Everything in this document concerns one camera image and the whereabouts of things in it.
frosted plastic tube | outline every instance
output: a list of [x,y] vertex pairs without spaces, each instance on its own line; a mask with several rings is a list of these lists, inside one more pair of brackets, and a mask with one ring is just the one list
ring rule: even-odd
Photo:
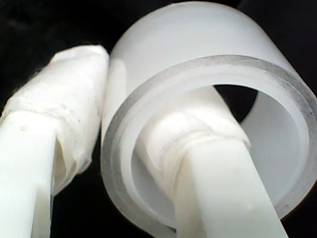
[[0,237],[50,236],[51,196],[91,162],[107,67],[101,46],[62,51],[8,100],[0,119]]
[[140,158],[138,139],[157,112],[195,90],[239,85],[259,91],[241,127],[279,218],[316,181],[316,97],[266,33],[235,9],[185,2],[148,14],[116,44],[107,80],[104,183],[119,211],[155,237],[176,237],[170,229],[177,227],[175,208]]

white plastic tube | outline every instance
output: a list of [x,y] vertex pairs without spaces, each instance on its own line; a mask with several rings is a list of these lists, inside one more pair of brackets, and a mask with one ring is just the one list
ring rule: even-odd
[[57,53],[0,119],[0,237],[50,236],[51,196],[91,162],[106,87],[100,46]]

